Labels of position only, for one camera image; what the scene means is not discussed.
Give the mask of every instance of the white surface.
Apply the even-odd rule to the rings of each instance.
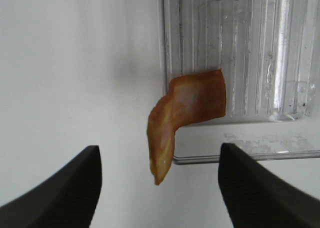
[[[217,164],[173,165],[153,185],[146,125],[162,95],[157,8],[0,0],[0,205],[97,144],[103,185],[92,228],[232,227]],[[320,159],[263,164],[320,198]]]

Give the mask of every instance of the cooked bacon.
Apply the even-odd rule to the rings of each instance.
[[[152,109],[147,125],[150,168],[159,185],[171,166],[175,133],[182,126],[226,115],[226,85],[221,69],[174,78],[167,95]]]

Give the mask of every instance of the transparent plastic lid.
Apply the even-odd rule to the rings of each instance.
[[[183,157],[193,161],[211,157],[208,162],[215,157],[217,161],[221,142],[252,142],[247,134],[243,137],[249,138],[239,138],[239,129],[247,129],[248,123],[296,121],[312,115],[320,77],[319,0],[161,1],[164,90],[174,77],[222,68],[227,91],[225,117],[177,131],[176,161]],[[210,126],[213,124],[243,125],[223,128],[234,129],[230,134],[238,133],[238,139],[230,139],[228,133],[219,133],[220,128]],[[283,129],[291,134],[281,135]],[[220,134],[218,138],[215,136],[218,146],[205,138],[209,134],[214,136],[212,132]],[[296,139],[302,135],[298,131],[292,133],[287,126],[274,126],[268,132],[273,137],[278,134],[279,141],[295,139],[300,148],[263,149],[266,133],[263,131],[254,141],[259,145],[251,146],[249,153],[260,158],[261,154],[270,157],[283,151],[282,156],[319,153],[314,146],[302,147],[299,138]],[[266,146],[272,146],[273,139],[267,140]],[[190,144],[204,148],[195,149]]]

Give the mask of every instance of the plastic container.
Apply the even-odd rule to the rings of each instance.
[[[226,116],[192,126],[312,115],[320,77],[319,0],[160,1],[164,90],[172,78],[195,72],[222,68],[225,78]]]

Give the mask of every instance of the ridged plastic surface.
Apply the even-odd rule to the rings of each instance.
[[[310,116],[319,10],[319,0],[163,0],[166,84],[222,68],[227,115],[209,124]]]

